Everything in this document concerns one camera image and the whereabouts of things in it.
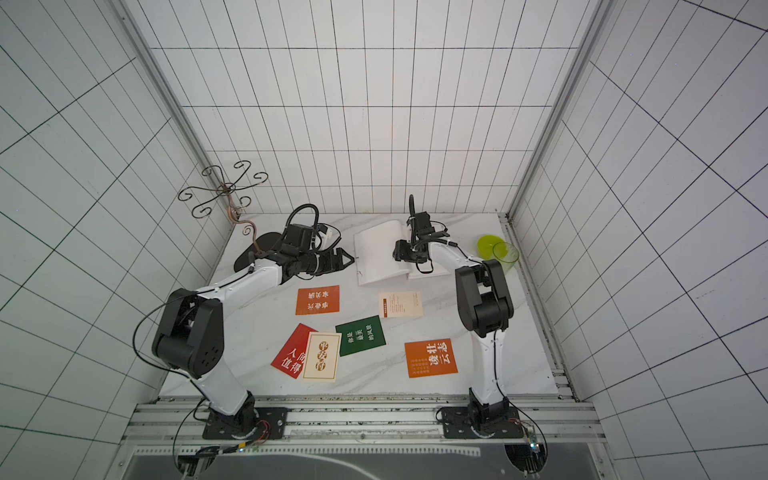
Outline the cream card red stripe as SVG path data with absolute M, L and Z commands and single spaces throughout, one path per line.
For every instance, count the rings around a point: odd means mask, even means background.
M 382 319 L 419 318 L 423 315 L 421 293 L 418 291 L 382 292 L 378 305 Z

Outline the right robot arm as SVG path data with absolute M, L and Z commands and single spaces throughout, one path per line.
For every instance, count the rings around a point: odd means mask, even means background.
M 411 210 L 406 225 L 410 238 L 395 243 L 393 258 L 415 265 L 437 263 L 454 273 L 458 315 L 472 339 L 468 415 L 473 427 L 480 429 L 506 419 L 510 402 L 500 386 L 500 373 L 514 306 L 503 267 L 497 260 L 467 254 L 445 228 L 433 226 L 426 212 Z

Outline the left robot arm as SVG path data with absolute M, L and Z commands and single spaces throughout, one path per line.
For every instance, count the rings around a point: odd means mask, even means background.
M 248 410 L 252 394 L 223 360 L 224 323 L 247 301 L 298 275 L 321 276 L 346 269 L 354 257 L 338 245 L 340 237 L 328 224 L 288 224 L 281 233 L 268 232 L 238 258 L 241 269 L 200 290 L 170 294 L 160 318 L 152 354 L 179 371 L 224 418 Z

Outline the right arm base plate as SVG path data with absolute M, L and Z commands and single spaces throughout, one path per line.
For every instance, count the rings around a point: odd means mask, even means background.
M 490 410 L 444 406 L 437 410 L 436 420 L 446 439 L 523 439 L 526 436 L 518 411 L 511 406 Z

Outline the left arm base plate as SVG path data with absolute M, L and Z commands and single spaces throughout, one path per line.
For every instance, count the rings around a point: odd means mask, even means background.
M 251 441 L 282 439 L 289 410 L 282 407 L 246 407 L 235 416 L 212 410 L 205 422 L 205 440 Z

